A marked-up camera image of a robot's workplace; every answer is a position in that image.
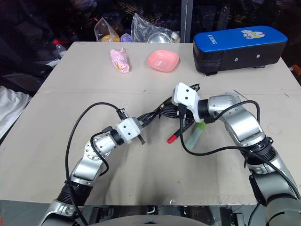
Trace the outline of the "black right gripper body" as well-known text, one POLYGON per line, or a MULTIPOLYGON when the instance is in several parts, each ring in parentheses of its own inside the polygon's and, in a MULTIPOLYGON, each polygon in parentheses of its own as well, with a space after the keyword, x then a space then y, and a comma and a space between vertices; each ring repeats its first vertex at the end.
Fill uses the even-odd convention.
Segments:
POLYGON ((186 121, 194 121, 193 113, 184 104, 178 104, 178 117, 181 124, 186 124, 186 121))

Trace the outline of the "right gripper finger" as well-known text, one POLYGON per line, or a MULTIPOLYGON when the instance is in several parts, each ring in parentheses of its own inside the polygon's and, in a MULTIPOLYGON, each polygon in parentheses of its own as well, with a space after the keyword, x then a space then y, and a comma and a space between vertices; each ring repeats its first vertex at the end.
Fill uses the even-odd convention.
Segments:
POLYGON ((178 110, 178 106, 172 103, 172 99, 168 98, 165 101, 162 102, 162 104, 160 105, 160 109, 166 110, 166 111, 177 111, 178 110))
POLYGON ((171 119, 177 119, 179 118, 179 114, 178 111, 175 109, 163 109, 160 113, 159 113, 159 118, 165 116, 167 118, 171 118, 171 119))

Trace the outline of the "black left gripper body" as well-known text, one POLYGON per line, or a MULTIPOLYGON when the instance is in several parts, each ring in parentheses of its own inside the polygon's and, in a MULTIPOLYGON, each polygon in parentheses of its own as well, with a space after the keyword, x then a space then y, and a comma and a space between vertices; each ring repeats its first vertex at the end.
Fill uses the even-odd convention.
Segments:
POLYGON ((144 145, 145 144, 145 140, 141 136, 141 132, 143 131, 143 126, 141 125, 140 121, 136 117, 133 117, 133 120, 134 120, 134 122, 136 123, 137 127, 140 130, 140 133, 139 133, 139 135, 137 135, 137 137, 140 140, 141 144, 144 145))

